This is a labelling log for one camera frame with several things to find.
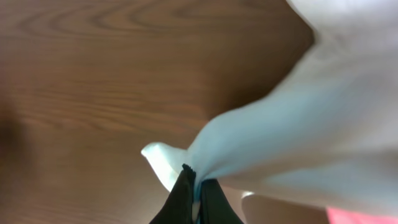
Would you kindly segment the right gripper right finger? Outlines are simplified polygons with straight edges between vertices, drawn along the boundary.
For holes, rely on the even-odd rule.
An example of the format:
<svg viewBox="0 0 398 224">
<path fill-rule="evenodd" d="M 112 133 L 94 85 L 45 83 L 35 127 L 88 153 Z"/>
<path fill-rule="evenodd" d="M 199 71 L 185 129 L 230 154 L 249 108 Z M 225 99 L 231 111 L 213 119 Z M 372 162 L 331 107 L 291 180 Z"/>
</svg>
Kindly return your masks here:
<svg viewBox="0 0 398 224">
<path fill-rule="evenodd" d="M 200 224 L 243 224 L 216 179 L 202 183 L 200 196 Z"/>
</svg>

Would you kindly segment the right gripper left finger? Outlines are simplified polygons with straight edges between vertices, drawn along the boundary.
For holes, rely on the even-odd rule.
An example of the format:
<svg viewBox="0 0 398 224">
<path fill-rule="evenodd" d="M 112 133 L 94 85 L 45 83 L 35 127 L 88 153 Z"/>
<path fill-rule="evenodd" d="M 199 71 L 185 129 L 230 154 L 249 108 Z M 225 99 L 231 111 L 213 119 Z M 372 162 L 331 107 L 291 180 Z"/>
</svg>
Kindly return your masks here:
<svg viewBox="0 0 398 224">
<path fill-rule="evenodd" d="M 196 173 L 186 164 L 168 198 L 149 224 L 192 224 L 193 192 Z"/>
</svg>

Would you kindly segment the white t-shirt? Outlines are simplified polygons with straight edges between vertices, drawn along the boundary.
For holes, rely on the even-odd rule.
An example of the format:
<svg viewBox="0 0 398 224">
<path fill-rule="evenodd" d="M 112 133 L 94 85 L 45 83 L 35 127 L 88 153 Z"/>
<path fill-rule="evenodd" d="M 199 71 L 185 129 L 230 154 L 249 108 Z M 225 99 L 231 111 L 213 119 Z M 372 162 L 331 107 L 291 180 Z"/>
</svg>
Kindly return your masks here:
<svg viewBox="0 0 398 224">
<path fill-rule="evenodd" d="M 314 45 L 265 98 L 213 118 L 189 148 L 142 150 L 166 189 L 228 185 L 314 207 L 397 216 L 397 0 L 290 0 Z"/>
</svg>

